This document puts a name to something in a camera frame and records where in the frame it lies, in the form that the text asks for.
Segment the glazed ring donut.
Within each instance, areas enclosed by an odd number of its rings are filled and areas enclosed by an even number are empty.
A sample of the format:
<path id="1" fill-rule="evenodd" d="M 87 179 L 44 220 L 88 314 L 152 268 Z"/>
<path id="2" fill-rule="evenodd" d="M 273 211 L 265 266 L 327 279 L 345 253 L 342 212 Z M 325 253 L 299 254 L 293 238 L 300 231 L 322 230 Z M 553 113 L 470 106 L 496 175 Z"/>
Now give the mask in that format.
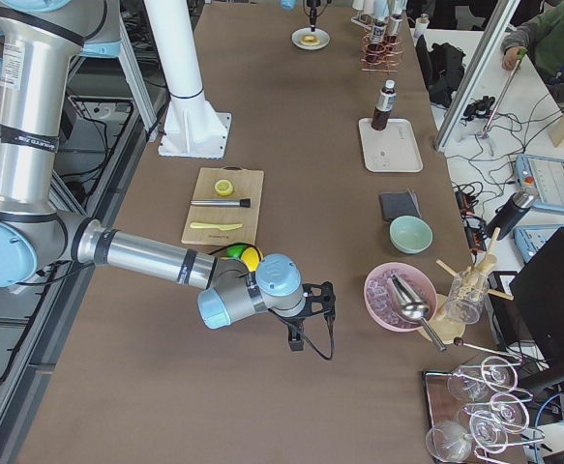
<path id="1" fill-rule="evenodd" d="M 306 34 L 300 39 L 300 43 L 306 46 L 316 46 L 320 43 L 320 40 L 313 34 Z"/>

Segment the dark tea bottle on tray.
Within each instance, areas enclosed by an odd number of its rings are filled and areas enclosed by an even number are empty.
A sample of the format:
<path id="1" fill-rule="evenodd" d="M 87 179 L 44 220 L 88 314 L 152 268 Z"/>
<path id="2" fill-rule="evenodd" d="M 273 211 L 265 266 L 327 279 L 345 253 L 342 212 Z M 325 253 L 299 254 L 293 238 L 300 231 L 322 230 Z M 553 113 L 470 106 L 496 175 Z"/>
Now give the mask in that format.
<path id="1" fill-rule="evenodd" d="M 393 79 L 387 79 L 380 90 L 380 94 L 371 120 L 371 127 L 376 131 L 383 131 L 389 121 L 397 97 L 396 84 Z"/>

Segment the white round plate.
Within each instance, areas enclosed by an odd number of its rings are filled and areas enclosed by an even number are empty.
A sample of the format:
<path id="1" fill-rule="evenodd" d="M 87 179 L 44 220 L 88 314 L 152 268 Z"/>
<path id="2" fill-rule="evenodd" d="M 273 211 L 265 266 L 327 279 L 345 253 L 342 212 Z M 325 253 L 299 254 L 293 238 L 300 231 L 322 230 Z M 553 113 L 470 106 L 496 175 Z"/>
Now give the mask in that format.
<path id="1" fill-rule="evenodd" d="M 317 36 L 320 40 L 320 43 L 316 46 L 306 46 L 306 45 L 301 44 L 300 39 L 306 34 L 313 34 L 313 35 Z M 316 30 L 314 32 L 312 32 L 310 30 L 310 27 L 306 27 L 306 28 L 298 29 L 295 32 L 293 32 L 292 35 L 291 35 L 291 41 L 295 46 L 297 46 L 301 49 L 318 50 L 318 49 L 321 49 L 321 48 L 323 48 L 323 47 L 325 47 L 329 44 L 330 36 L 324 30 L 316 28 Z"/>

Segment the pink bowl with ice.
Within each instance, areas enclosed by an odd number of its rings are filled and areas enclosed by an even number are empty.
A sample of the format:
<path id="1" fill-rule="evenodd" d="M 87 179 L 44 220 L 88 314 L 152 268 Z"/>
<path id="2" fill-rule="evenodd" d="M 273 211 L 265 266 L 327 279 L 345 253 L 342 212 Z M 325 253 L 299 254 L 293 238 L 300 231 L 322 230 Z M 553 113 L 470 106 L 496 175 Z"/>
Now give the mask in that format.
<path id="1" fill-rule="evenodd" d="M 421 325 L 401 315 L 402 300 L 391 276 L 404 281 L 429 306 L 426 316 L 430 320 L 437 309 L 437 294 L 428 277 L 419 269 L 401 262 L 389 262 L 376 266 L 366 277 L 364 284 L 365 305 L 371 318 L 383 328 L 399 333 L 417 331 Z"/>

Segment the bottle lying in rack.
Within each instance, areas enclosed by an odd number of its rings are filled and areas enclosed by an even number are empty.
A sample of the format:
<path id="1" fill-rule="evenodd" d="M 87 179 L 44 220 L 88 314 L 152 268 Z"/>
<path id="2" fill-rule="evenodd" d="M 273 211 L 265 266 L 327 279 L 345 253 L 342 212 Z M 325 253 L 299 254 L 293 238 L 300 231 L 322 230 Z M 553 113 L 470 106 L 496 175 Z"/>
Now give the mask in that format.
<path id="1" fill-rule="evenodd" d="M 371 26 L 370 45 L 379 45 L 383 42 L 386 31 L 386 22 L 375 19 Z"/>

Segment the yellow lemon upper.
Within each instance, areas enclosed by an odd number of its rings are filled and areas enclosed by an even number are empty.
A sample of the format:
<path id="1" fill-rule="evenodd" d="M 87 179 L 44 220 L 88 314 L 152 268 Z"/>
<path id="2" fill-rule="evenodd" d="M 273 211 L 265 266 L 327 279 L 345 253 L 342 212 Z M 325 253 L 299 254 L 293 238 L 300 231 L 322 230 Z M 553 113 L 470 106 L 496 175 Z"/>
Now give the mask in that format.
<path id="1" fill-rule="evenodd" d="M 261 251 L 255 246 L 246 247 L 240 255 L 240 259 L 244 262 L 250 272 L 254 272 L 257 269 L 262 258 L 263 255 Z"/>

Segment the mint green bowl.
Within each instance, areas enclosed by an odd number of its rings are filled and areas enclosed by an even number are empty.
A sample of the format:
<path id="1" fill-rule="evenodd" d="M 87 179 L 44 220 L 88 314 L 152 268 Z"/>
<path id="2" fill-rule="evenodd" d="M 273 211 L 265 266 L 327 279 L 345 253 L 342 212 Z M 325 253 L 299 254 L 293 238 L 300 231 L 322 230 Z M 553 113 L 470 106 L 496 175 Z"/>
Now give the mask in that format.
<path id="1" fill-rule="evenodd" d="M 417 254 L 426 250 L 433 241 L 430 226 L 418 217 L 395 218 L 389 228 L 390 240 L 394 247 L 406 254 Z"/>

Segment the steel cylindrical muddler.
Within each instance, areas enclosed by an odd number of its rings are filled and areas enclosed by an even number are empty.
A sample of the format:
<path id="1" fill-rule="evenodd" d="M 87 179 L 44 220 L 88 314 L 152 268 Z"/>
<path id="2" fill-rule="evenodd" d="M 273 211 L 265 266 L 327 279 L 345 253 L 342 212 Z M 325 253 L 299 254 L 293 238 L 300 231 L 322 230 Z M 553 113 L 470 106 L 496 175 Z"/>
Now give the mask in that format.
<path id="1" fill-rule="evenodd" d="M 215 199 L 201 199 L 192 200 L 192 206 L 196 207 L 227 207 L 227 208 L 249 208 L 252 201 L 249 198 L 241 199 L 228 199 L 228 198 L 215 198 Z"/>

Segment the half lemon slice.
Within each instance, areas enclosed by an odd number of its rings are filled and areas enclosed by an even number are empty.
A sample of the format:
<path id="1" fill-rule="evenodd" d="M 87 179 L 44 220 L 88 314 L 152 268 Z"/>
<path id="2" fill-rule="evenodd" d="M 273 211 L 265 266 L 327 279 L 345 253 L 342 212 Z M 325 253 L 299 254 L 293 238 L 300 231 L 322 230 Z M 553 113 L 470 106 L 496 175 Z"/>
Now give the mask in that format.
<path id="1" fill-rule="evenodd" d="M 227 197 L 234 192 L 234 185 L 228 179 L 219 179 L 214 184 L 214 192 L 221 197 Z"/>

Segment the wine glass on rack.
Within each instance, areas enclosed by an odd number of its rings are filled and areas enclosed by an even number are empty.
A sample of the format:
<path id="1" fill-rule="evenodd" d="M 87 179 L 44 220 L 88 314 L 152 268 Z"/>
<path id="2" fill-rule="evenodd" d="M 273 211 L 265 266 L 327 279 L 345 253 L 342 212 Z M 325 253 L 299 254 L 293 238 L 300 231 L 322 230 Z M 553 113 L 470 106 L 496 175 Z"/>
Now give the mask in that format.
<path id="1" fill-rule="evenodd" d="M 451 396 L 462 402 L 483 401 L 490 389 L 481 377 L 478 365 L 462 364 L 458 366 L 447 381 Z"/>

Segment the black thermos bottle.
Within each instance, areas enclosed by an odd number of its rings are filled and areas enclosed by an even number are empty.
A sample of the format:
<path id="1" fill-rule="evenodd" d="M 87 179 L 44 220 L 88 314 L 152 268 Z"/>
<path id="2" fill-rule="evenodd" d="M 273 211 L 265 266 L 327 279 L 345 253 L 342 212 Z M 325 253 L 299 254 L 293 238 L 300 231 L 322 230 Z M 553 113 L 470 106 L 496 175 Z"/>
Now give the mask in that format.
<path id="1" fill-rule="evenodd" d="M 491 237 L 495 229 L 498 228 L 497 241 L 505 238 L 513 230 L 514 226 L 531 210 L 538 196 L 539 192 L 533 187 L 522 188 L 513 193 L 486 226 L 486 236 Z"/>

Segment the teach pendant tablet near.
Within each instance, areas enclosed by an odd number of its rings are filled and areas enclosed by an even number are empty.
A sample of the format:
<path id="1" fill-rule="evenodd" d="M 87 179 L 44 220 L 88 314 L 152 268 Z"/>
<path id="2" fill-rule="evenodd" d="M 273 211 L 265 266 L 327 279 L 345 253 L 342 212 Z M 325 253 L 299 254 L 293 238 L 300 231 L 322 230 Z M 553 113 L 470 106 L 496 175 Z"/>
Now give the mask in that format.
<path id="1" fill-rule="evenodd" d="M 524 225 L 513 229 L 516 247 L 524 263 L 528 263 L 545 242 L 564 224 Z"/>

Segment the black computer monitor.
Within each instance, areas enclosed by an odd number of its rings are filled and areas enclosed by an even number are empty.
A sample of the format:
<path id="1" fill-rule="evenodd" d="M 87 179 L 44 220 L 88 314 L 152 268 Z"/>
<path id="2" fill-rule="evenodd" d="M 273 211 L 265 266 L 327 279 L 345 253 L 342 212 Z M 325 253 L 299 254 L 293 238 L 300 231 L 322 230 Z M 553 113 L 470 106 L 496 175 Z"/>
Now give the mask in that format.
<path id="1" fill-rule="evenodd" d="M 564 228 L 524 265 L 511 283 L 522 321 L 549 361 L 564 360 Z"/>

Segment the seated person green jacket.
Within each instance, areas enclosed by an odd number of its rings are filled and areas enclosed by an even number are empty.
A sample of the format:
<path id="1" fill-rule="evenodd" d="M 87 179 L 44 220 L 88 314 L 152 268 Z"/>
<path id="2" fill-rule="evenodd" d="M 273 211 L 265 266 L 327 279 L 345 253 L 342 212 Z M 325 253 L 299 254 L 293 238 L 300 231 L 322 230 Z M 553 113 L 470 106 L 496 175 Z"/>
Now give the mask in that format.
<path id="1" fill-rule="evenodd" d="M 523 48 L 545 83 L 564 84 L 564 1 L 505 37 L 501 44 L 504 69 L 515 66 Z"/>

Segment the aluminium frame post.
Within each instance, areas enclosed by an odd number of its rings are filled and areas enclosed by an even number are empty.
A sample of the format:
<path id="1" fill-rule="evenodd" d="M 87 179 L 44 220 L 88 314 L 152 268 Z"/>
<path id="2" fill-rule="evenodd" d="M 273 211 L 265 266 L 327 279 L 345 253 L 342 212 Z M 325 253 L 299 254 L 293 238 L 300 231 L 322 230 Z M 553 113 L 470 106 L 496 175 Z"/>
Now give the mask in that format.
<path id="1" fill-rule="evenodd" d="M 501 35 L 510 23 L 515 13 L 519 0 L 499 0 L 483 35 L 466 67 L 460 87 L 446 112 L 444 121 L 434 140 L 434 148 L 438 153 L 444 154 L 447 144 L 452 137 L 456 124 L 459 122 L 463 111 L 468 105 L 474 88 L 480 81 L 482 74 L 488 66 L 489 59 L 500 44 Z"/>

